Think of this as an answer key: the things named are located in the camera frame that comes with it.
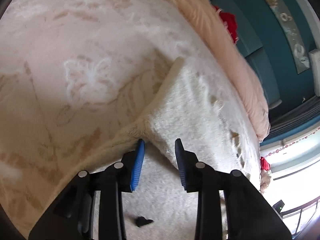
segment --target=silver screw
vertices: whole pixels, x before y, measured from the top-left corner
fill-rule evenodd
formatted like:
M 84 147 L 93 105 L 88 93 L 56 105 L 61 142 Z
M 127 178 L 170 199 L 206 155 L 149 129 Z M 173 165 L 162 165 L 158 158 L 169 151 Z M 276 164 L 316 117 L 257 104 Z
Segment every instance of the silver screw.
M 116 169 L 121 169 L 123 167 L 123 163 L 122 162 L 117 162 L 113 165 Z
M 231 171 L 231 174 L 235 177 L 240 177 L 241 176 L 241 171 L 238 170 L 233 170 Z
M 203 168 L 205 167 L 205 163 L 197 162 L 197 163 L 196 163 L 196 167 L 197 167 L 198 169 L 203 169 Z
M 78 176 L 80 177 L 80 178 L 83 178 L 83 177 L 85 177 L 85 176 L 87 176 L 87 172 L 86 171 L 80 171 L 79 173 L 78 173 Z

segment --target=pink blanket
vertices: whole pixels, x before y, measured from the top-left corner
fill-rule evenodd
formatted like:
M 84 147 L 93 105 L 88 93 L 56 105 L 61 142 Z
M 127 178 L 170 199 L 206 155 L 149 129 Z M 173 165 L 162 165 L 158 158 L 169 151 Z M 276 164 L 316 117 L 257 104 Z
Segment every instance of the pink blanket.
M 169 0 L 206 43 L 239 93 L 259 141 L 270 130 L 268 103 L 260 81 L 233 44 L 208 0 Z

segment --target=white radiator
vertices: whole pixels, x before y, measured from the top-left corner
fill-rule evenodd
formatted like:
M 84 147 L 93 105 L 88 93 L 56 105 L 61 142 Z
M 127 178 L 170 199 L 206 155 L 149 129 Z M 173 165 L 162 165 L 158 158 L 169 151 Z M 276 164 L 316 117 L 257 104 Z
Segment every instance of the white radiator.
M 309 52 L 311 67 L 313 72 L 313 80 L 315 83 L 315 94 L 320 96 L 320 50 L 314 49 Z

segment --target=bed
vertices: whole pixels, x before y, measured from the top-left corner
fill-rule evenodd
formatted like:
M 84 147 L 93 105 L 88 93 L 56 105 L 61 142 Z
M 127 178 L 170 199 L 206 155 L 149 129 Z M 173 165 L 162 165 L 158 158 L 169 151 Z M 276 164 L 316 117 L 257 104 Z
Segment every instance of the bed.
M 102 170 L 143 138 L 139 188 L 123 201 L 128 238 L 193 239 L 197 196 L 181 187 L 176 138 L 260 189 L 239 95 L 166 0 L 13 0 L 0 20 L 0 204 L 28 238 L 79 170 Z M 155 223 L 137 228 L 136 216 Z

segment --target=red object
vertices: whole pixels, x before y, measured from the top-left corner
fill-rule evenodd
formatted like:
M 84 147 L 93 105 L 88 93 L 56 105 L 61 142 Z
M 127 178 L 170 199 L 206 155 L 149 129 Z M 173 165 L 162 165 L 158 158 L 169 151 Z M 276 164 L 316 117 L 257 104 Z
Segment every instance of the red object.
M 239 40 L 238 33 L 237 33 L 238 25 L 236 22 L 236 17 L 231 13 L 223 12 L 218 6 L 213 5 L 213 7 L 218 12 L 218 15 L 223 21 L 223 24 L 227 27 L 227 30 L 229 31 L 234 44 L 236 44 L 237 41 Z
M 270 170 L 270 164 L 267 162 L 267 160 L 264 157 L 260 157 L 260 165 L 262 170 L 265 170 L 265 171 Z

